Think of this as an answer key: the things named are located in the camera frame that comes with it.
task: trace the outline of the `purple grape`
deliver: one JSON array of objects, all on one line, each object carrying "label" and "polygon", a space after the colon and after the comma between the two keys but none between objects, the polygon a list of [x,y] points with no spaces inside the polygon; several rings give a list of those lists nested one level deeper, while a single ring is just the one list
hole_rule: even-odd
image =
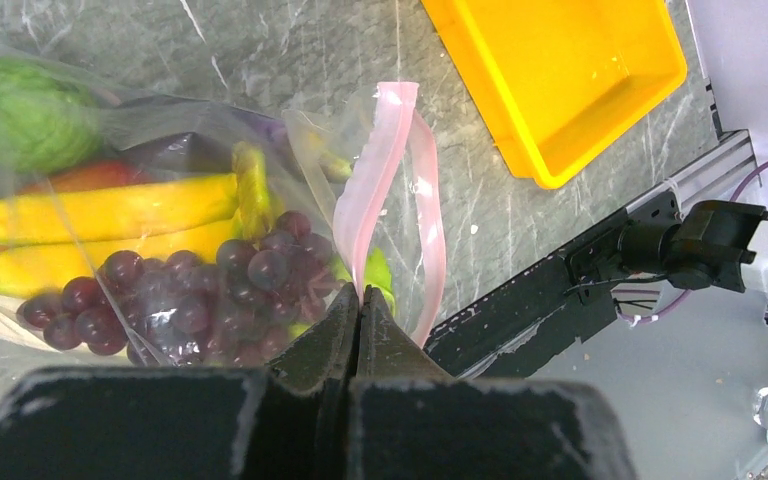
[{"label": "purple grape", "polygon": [[293,257],[293,275],[309,282],[325,269],[325,265],[316,259],[313,254],[301,252]]},{"label": "purple grape", "polygon": [[154,297],[173,292],[176,282],[172,275],[162,270],[146,272],[137,282],[135,291],[140,297]]},{"label": "purple grape", "polygon": [[201,347],[205,362],[225,365],[237,350],[237,341],[221,333],[214,334]]},{"label": "purple grape", "polygon": [[290,339],[285,327],[270,327],[258,343],[258,349],[264,359],[270,360],[284,350],[289,342]]},{"label": "purple grape", "polygon": [[140,302],[136,297],[123,298],[117,303],[119,310],[122,312],[125,323],[133,328],[137,333],[145,333],[145,326],[143,320],[143,310],[140,306]]},{"label": "purple grape", "polygon": [[166,317],[147,319],[145,337],[176,365],[201,363],[201,348],[196,339],[175,328]]},{"label": "purple grape", "polygon": [[98,305],[103,293],[98,280],[91,277],[73,278],[63,287],[63,309],[77,315]]},{"label": "purple grape", "polygon": [[289,326],[299,316],[299,304],[298,303],[284,303],[275,302],[272,304],[269,310],[269,318],[283,326]]},{"label": "purple grape", "polygon": [[219,246],[216,264],[227,271],[245,272],[256,253],[257,249],[251,243],[233,238]]},{"label": "purple grape", "polygon": [[201,265],[202,260],[198,255],[189,250],[179,250],[166,260],[166,268],[173,274],[179,275],[187,270],[193,269]]},{"label": "purple grape", "polygon": [[75,319],[78,338],[88,344],[100,345],[125,337],[125,329],[109,308],[91,308]]},{"label": "purple grape", "polygon": [[258,340],[266,332],[266,324],[249,309],[222,304],[213,319],[214,330],[229,340]]},{"label": "purple grape", "polygon": [[301,316],[299,320],[307,324],[314,324],[325,316],[325,310],[325,300],[307,297],[301,302]]},{"label": "purple grape", "polygon": [[172,313],[172,324],[184,333],[200,332],[210,325],[207,301],[200,294],[188,294],[178,302]]},{"label": "purple grape", "polygon": [[331,242],[322,235],[315,233],[305,235],[299,240],[299,244],[305,252],[313,255],[313,258],[322,264],[328,264],[334,255],[334,248],[331,246]]},{"label": "purple grape", "polygon": [[290,210],[278,217],[275,228],[289,232],[296,238],[302,238],[310,233],[310,220],[304,214]]},{"label": "purple grape", "polygon": [[135,347],[133,343],[129,343],[126,353],[128,354],[128,360],[138,367],[158,364],[157,359],[154,358],[154,355],[145,346]]},{"label": "purple grape", "polygon": [[297,303],[299,299],[306,293],[307,283],[305,279],[290,275],[287,281],[278,290],[278,298],[283,302]]},{"label": "purple grape", "polygon": [[319,274],[311,279],[308,284],[309,291],[314,296],[319,298],[325,298],[331,294],[334,290],[340,288],[340,284],[337,283],[337,279],[334,278],[334,274],[330,270],[324,269]]},{"label": "purple grape", "polygon": [[266,303],[266,294],[258,290],[248,278],[229,278],[227,293],[241,307],[256,310]]},{"label": "purple grape", "polygon": [[107,295],[105,295],[104,290],[101,291],[101,294],[98,296],[98,304],[96,305],[98,307],[109,307],[110,306],[110,299],[107,298]]},{"label": "purple grape", "polygon": [[57,350],[72,350],[81,344],[75,333],[75,321],[68,314],[60,314],[42,331],[42,338],[50,347]]},{"label": "purple grape", "polygon": [[286,256],[292,256],[301,251],[301,247],[296,244],[296,238],[283,230],[273,230],[260,241],[261,250],[273,250],[283,253]]},{"label": "purple grape", "polygon": [[257,344],[242,344],[237,349],[231,364],[235,367],[257,367],[263,365],[263,356]]},{"label": "purple grape", "polygon": [[179,298],[168,292],[153,297],[139,297],[142,314],[161,320],[169,320],[172,313],[178,308]]},{"label": "purple grape", "polygon": [[284,255],[264,250],[258,252],[249,263],[249,280],[261,290],[273,291],[287,281],[289,270]]},{"label": "purple grape", "polygon": [[145,272],[154,272],[162,269],[166,263],[159,258],[146,258],[143,259],[143,270]]},{"label": "purple grape", "polygon": [[33,329],[42,330],[61,313],[63,313],[63,305],[60,294],[48,292],[41,293],[20,305],[16,310],[16,317]]},{"label": "purple grape", "polygon": [[136,252],[120,250],[107,257],[102,271],[114,287],[128,290],[143,275],[143,258]]},{"label": "purple grape", "polygon": [[110,355],[116,355],[117,353],[121,352],[127,344],[128,340],[125,338],[114,338],[107,343],[88,343],[87,348],[89,348],[91,352],[100,357],[109,357]]},{"label": "purple grape", "polygon": [[219,291],[221,275],[216,265],[200,265],[181,276],[181,287],[187,292],[213,295]]}]

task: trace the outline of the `marble surface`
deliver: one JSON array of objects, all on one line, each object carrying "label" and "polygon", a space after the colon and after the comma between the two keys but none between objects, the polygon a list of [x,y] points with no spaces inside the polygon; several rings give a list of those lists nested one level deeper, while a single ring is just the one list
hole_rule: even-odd
[{"label": "marble surface", "polygon": [[[419,82],[441,162],[444,319],[716,143],[685,3],[667,3],[687,81],[556,191],[509,175],[418,0],[0,0],[0,43],[273,115],[330,114],[361,86]],[[52,358],[0,342],[0,393]]]}]

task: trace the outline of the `banana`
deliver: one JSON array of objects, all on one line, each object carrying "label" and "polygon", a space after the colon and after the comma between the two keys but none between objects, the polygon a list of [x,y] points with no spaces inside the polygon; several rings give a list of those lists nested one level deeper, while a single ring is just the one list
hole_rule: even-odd
[{"label": "banana", "polygon": [[239,199],[239,208],[234,213],[235,226],[242,238],[257,240],[272,229],[275,220],[284,213],[284,206],[269,190],[263,150],[239,142],[234,145],[232,155]]},{"label": "banana", "polygon": [[30,298],[48,289],[62,289],[75,277],[91,276],[93,267],[100,267],[119,250],[166,260],[170,254],[186,249],[209,261],[222,242],[237,234],[234,221],[228,219],[153,237],[5,250],[0,252],[0,295]]},{"label": "banana", "polygon": [[238,208],[235,173],[174,182],[0,200],[0,245],[140,238],[228,219]]}]

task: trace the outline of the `yellow tray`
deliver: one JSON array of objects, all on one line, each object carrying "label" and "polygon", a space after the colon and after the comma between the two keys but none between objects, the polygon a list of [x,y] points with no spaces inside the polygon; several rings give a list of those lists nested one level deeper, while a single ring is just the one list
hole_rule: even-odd
[{"label": "yellow tray", "polygon": [[423,0],[511,173],[558,188],[687,75],[664,0]]}]

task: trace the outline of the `clear plastic bag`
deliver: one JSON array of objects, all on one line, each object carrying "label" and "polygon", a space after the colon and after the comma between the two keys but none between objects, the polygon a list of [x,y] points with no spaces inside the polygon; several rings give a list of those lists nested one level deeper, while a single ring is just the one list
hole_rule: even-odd
[{"label": "clear plastic bag", "polygon": [[416,91],[382,83],[342,116],[278,120],[0,52],[0,336],[253,366],[354,281],[421,345],[445,242]]}]

